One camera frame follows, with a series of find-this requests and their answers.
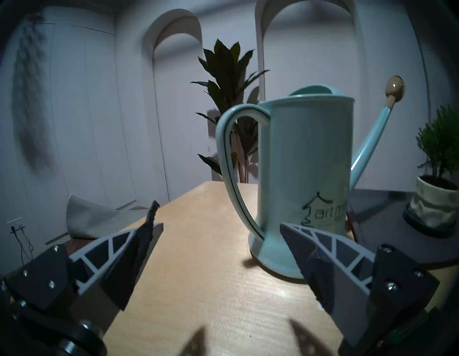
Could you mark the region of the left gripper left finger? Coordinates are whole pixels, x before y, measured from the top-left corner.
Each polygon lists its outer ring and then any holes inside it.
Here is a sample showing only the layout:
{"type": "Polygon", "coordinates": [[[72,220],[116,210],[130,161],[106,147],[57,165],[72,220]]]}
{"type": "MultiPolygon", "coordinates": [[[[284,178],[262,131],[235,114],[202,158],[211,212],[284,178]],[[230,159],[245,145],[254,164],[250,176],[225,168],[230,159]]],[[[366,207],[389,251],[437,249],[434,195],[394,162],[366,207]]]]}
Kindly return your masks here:
{"type": "Polygon", "coordinates": [[[101,236],[69,255],[64,244],[6,276],[15,301],[53,318],[110,325],[124,311],[163,231],[153,201],[138,227],[101,236]]]}

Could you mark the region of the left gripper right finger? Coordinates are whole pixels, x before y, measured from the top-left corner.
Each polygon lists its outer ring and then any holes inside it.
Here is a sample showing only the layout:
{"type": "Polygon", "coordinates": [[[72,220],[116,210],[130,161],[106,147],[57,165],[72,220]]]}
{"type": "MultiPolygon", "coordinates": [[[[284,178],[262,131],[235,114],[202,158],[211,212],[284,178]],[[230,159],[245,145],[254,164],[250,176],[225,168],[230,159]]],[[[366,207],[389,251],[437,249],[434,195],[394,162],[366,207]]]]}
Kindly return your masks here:
{"type": "Polygon", "coordinates": [[[435,325],[439,281],[389,244],[376,253],[340,235],[282,223],[300,273],[343,335],[339,350],[417,350],[435,325]]]}

